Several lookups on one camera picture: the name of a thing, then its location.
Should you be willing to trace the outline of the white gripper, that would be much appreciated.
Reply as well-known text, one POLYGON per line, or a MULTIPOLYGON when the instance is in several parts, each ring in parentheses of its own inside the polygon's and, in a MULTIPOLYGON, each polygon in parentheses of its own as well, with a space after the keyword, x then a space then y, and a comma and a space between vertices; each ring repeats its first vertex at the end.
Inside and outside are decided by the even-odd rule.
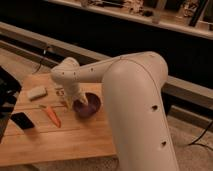
POLYGON ((79 83, 71 83, 63 86, 64 97, 69 109, 72 109, 72 105, 76 100, 79 100, 84 105, 88 104, 85 92, 81 89, 79 83))

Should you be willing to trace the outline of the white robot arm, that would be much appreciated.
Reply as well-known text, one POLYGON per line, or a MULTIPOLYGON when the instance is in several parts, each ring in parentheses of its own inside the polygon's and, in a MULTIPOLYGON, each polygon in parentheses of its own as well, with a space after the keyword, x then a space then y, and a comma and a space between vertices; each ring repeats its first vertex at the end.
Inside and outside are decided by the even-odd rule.
POLYGON ((156 52, 139 52, 81 66, 68 57, 51 70, 70 100, 74 86, 100 82, 104 110, 122 171, 179 171, 161 89, 166 61, 156 52))

